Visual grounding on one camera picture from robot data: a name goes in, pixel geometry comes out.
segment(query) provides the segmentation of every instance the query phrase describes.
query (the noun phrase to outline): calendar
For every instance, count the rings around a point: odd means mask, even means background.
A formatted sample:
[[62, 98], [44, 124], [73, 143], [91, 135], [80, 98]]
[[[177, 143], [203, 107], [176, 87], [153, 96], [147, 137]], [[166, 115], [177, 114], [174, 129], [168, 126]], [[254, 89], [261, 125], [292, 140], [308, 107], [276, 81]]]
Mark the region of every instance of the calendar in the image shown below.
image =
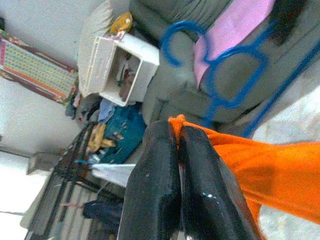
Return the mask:
[[74, 88], [78, 73], [0, 31], [0, 76], [64, 104]]

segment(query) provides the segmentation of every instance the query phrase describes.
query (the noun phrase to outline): orange cloth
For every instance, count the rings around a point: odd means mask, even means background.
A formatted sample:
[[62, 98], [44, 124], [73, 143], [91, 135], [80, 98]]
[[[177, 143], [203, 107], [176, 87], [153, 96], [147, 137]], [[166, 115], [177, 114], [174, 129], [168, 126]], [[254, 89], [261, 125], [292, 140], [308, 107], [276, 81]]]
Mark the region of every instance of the orange cloth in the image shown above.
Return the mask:
[[204, 130], [238, 180], [258, 223], [261, 205], [320, 224], [320, 142], [273, 145], [218, 133], [169, 118], [177, 141], [182, 126]]

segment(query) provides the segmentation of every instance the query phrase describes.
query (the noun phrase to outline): gray sofa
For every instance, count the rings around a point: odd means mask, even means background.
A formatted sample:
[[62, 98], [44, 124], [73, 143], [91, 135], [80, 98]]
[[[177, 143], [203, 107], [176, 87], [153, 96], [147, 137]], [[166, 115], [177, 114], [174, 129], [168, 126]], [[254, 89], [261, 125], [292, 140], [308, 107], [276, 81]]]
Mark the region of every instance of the gray sofa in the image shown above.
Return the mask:
[[[160, 47], [159, 42], [170, 24], [193, 20], [208, 29], [229, 3], [230, 0], [131, 0], [129, 8], [138, 31]], [[241, 45], [253, 42], [266, 29], [268, 22], [268, 19], [262, 22]], [[261, 51], [269, 57], [269, 64], [241, 106], [235, 109], [220, 108], [213, 121], [230, 123], [270, 97], [319, 38], [320, 1], [310, 0], [298, 19], [298, 25], [284, 44], [279, 46], [268, 39], [261, 45]], [[178, 114], [185, 114], [190, 122], [202, 122], [210, 98], [204, 84], [200, 84], [197, 89], [192, 51], [196, 40], [197, 36], [190, 32], [179, 32], [174, 36], [171, 42], [172, 53], [183, 61], [182, 67], [170, 65], [163, 53], [160, 54], [160, 67], [148, 86], [142, 105], [147, 125]], [[218, 92], [231, 99], [257, 64], [256, 60], [245, 54], [229, 58], [217, 72]]]

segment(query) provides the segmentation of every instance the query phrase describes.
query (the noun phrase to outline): white plastic crate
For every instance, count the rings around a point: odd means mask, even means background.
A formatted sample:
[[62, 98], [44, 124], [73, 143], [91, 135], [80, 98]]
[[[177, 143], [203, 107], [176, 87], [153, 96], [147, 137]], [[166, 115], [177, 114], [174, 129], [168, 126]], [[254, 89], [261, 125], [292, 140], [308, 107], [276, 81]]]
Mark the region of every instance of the white plastic crate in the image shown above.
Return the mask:
[[[130, 101], [142, 102], [148, 84], [159, 66], [159, 50], [128, 33], [121, 40], [93, 37], [87, 42], [87, 52], [78, 58], [79, 89], [83, 96], [91, 93], [124, 107]], [[125, 101], [119, 96], [116, 79], [122, 56], [131, 54], [139, 60], [135, 76]]]

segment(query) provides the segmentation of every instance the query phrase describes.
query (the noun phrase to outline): pink cushion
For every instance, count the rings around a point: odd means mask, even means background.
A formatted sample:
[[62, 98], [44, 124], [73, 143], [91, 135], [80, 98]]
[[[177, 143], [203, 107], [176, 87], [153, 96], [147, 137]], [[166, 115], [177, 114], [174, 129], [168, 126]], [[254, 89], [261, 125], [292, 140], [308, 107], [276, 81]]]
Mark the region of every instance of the pink cushion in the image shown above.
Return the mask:
[[[271, 12], [274, 0], [233, 0], [208, 30], [211, 43], [209, 59], [215, 59], [225, 50], [244, 40]], [[203, 36], [195, 43], [194, 73], [198, 86], [206, 69], [203, 61], [206, 46]]]

